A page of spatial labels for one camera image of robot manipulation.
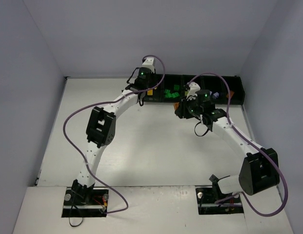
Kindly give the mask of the yellow curved lego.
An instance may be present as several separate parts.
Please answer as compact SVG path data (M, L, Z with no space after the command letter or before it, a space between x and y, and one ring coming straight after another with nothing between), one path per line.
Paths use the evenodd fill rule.
M149 91L147 92L147 94L148 94L149 96L151 96L151 95L153 95L153 91L152 91L152 90L149 90Z

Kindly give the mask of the brown lego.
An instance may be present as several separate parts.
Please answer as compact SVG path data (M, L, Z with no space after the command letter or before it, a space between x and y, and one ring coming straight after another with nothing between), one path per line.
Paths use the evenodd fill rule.
M175 110L175 111L179 108L179 105L180 105L180 104L179 104L178 102L176 102L176 103L173 104L174 110Z

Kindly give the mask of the dark green lego brick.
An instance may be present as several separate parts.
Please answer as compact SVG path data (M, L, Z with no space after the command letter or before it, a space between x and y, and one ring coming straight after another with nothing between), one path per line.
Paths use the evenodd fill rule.
M175 93L172 94L172 96L173 96L174 98L178 97L179 95L180 95L180 94L179 94L178 92L175 92Z

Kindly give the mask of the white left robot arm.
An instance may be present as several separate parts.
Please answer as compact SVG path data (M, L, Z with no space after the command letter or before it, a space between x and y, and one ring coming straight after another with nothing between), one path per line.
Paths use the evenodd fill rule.
M96 106L91 111L86 127L88 144L86 154L83 155L84 165L71 187L78 203L87 204L91 199L94 176L105 148L115 137L116 121L131 106L143 103L146 90L155 85L155 67L142 65L134 82L126 83L128 85L115 100L103 107Z

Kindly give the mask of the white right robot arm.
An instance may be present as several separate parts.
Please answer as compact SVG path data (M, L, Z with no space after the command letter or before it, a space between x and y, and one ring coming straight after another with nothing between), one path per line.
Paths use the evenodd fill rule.
M254 195L276 186L280 182L278 155L272 148L265 149L243 133L238 134L235 125L227 119L226 111L217 109L210 100L207 90L199 90L189 97L183 97L174 104L179 118L195 118L208 131L220 137L242 162L238 175L224 178L210 177L213 187L222 194L244 192Z

